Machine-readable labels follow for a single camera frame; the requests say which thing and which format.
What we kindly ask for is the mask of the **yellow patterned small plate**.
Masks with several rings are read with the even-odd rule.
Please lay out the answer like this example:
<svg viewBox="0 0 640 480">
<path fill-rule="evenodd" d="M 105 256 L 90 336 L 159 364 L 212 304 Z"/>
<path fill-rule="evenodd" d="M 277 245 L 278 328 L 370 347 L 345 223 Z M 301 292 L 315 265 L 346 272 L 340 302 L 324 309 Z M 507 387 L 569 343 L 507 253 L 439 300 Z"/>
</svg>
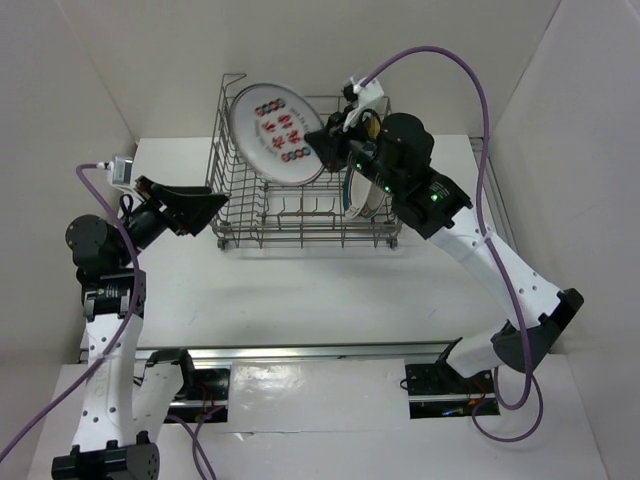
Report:
<svg viewBox="0 0 640 480">
<path fill-rule="evenodd" d="M 365 117 L 365 127 L 370 138 L 376 139 L 380 132 L 380 120 L 377 116 L 368 113 Z"/>
</svg>

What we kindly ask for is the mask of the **white plate red green rim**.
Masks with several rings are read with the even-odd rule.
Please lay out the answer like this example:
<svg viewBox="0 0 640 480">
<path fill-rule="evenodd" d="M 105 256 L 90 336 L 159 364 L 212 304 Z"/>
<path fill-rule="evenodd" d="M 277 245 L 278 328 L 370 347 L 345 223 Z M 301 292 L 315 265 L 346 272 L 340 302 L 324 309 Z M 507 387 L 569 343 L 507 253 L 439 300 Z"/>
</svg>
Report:
<svg viewBox="0 0 640 480">
<path fill-rule="evenodd" d="M 344 215 L 348 219 L 364 216 L 370 210 L 371 182 L 358 171 L 349 169 L 343 186 Z"/>
</svg>

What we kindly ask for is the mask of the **dark green rimmed plate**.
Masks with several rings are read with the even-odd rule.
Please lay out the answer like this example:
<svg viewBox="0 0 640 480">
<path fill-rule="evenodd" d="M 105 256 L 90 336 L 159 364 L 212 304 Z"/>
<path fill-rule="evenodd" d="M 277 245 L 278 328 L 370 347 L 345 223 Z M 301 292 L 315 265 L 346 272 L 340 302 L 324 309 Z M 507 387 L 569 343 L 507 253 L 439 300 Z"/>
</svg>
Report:
<svg viewBox="0 0 640 480">
<path fill-rule="evenodd" d="M 373 185 L 369 190 L 365 204 L 360 211 L 360 215 L 365 219 L 375 217 L 384 206 L 387 197 L 388 195 L 384 190 Z"/>
</svg>

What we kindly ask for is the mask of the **small white plate red characters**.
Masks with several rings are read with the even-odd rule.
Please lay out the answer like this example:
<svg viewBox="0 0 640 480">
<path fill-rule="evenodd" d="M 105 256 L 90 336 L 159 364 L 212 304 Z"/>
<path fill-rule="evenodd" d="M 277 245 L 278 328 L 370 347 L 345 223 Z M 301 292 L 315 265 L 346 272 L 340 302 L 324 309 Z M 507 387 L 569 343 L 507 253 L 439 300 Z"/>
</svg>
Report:
<svg viewBox="0 0 640 480">
<path fill-rule="evenodd" d="M 323 122 L 306 98 L 290 87 L 261 82 L 231 103 L 228 125 L 237 151 L 261 178 L 284 186 L 314 181 L 323 164 L 305 140 Z"/>
</svg>

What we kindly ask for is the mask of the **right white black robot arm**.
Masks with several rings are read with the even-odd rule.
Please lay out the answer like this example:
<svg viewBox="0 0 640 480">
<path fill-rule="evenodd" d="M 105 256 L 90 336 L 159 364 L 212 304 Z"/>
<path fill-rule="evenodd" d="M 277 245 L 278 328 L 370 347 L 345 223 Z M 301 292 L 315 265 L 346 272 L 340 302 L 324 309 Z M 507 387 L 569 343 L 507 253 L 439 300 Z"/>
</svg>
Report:
<svg viewBox="0 0 640 480">
<path fill-rule="evenodd" d="M 436 379 L 448 392 L 471 377 L 507 366 L 531 374 L 584 304 L 529 266 L 485 222 L 470 197 L 431 167 L 433 136 L 415 116 L 386 117 L 372 136 L 362 121 L 343 129 L 331 123 L 304 139 L 330 171 L 350 167 L 391 198 L 394 215 L 449 254 L 504 309 L 497 331 L 460 338 L 441 354 Z"/>
</svg>

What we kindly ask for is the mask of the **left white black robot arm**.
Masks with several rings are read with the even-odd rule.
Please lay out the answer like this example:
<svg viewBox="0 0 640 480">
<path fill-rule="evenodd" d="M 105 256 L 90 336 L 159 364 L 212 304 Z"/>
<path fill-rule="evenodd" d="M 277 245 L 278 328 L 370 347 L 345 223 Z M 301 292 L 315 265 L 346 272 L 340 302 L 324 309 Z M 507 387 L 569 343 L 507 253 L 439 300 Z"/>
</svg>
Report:
<svg viewBox="0 0 640 480">
<path fill-rule="evenodd" d="M 161 426 L 173 400 L 196 390 L 198 376 L 186 349 L 169 348 L 152 353 L 141 381 L 134 380 L 146 299 L 146 274 L 134 269 L 134 257 L 166 230 L 198 235 L 228 200 L 206 186 L 140 177 L 120 199 L 118 225 L 83 215 L 67 228 L 82 287 L 90 375 L 71 451 L 53 459 L 53 478 L 158 477 Z"/>
</svg>

